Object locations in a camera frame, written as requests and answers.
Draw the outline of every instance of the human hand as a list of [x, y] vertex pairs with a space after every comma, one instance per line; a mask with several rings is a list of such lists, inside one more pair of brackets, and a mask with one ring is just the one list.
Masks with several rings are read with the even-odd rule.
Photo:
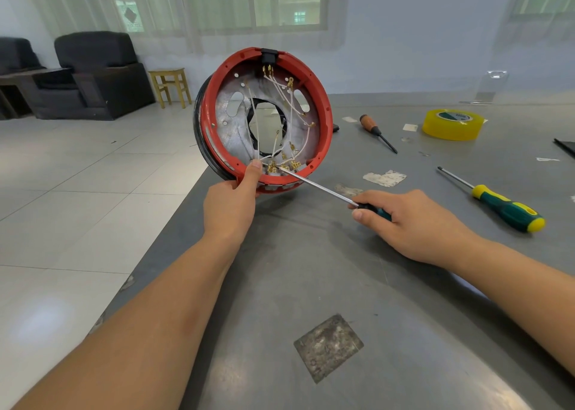
[[420, 190], [407, 194], [368, 190], [353, 200], [373, 204], [391, 214], [392, 222], [366, 209], [352, 213], [357, 222], [371, 228], [399, 253], [418, 262], [450, 269], [482, 240], [453, 213]]
[[204, 236], [240, 245], [254, 220], [256, 188], [262, 162], [252, 160], [238, 185], [235, 180], [213, 185], [204, 200]]

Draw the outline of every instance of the forearm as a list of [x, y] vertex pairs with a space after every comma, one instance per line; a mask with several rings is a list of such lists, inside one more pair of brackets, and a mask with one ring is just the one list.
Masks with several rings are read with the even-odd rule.
[[482, 240], [452, 270], [494, 301], [575, 375], [575, 278]]
[[14, 409], [177, 409], [239, 244], [201, 239]]

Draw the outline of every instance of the red ring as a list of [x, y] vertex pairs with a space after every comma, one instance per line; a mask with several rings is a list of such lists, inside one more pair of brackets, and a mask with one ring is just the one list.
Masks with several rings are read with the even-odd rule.
[[[240, 50], [229, 58], [227, 58], [222, 65], [218, 67], [216, 72], [212, 75], [212, 79], [208, 83], [206, 88], [204, 99], [201, 106], [201, 115], [199, 118], [199, 123], [201, 127], [201, 133], [204, 137], [205, 143], [210, 149], [212, 155], [219, 161], [220, 166], [225, 169], [228, 173], [235, 176], [238, 182], [243, 179], [246, 173], [245, 164], [232, 156], [220, 141], [217, 134], [217, 118], [216, 118], [216, 97], [218, 91], [226, 78], [227, 74], [231, 70], [240, 64], [241, 62], [248, 60], [257, 60], [262, 55], [261, 48], [250, 47]], [[317, 109], [319, 128], [320, 128], [320, 138], [317, 144], [317, 154], [310, 160], [307, 160], [307, 166], [298, 171], [298, 174], [303, 177], [308, 177], [312, 172], [314, 172], [320, 163], [326, 157], [329, 145], [331, 144], [331, 137], [334, 129], [334, 120], [331, 112], [331, 106], [329, 104], [329, 99], [327, 97], [326, 91], [323, 86], [321, 86], [320, 80], [313, 74], [306, 64], [300, 61], [295, 56], [285, 51], [280, 51], [277, 59], [277, 66], [282, 67], [287, 72], [290, 72], [296, 79], [300, 81], [300, 85], [305, 87], [312, 97], [312, 102]], [[209, 137], [206, 136], [206, 128], [208, 129]], [[234, 169], [231, 169], [224, 161], [218, 156], [218, 153], [230, 164]], [[267, 175], [263, 174], [260, 182], [265, 185], [287, 185], [293, 183], [296, 179], [289, 175]], [[275, 191], [266, 190], [264, 187], [258, 188], [260, 193], [279, 193], [293, 188], [297, 188], [299, 183], [294, 186], [283, 189], [277, 188]]]

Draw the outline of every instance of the tape roll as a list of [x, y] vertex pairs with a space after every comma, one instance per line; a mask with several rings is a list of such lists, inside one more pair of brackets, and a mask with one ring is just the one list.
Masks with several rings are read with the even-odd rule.
[[434, 138], [469, 141], [477, 138], [483, 122], [483, 116], [473, 112], [435, 109], [427, 113], [422, 130]]

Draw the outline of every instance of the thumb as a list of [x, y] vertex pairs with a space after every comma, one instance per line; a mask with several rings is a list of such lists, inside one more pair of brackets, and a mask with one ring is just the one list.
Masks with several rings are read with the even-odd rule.
[[246, 174], [244, 174], [244, 178], [237, 188], [241, 191], [253, 194], [255, 193], [255, 190], [258, 187], [258, 181], [261, 176], [262, 176], [262, 161], [254, 159], [247, 166]]
[[351, 216], [360, 224], [371, 228], [379, 236], [387, 240], [392, 231], [396, 228], [392, 222], [380, 217], [377, 213], [367, 209], [356, 209], [351, 212]]

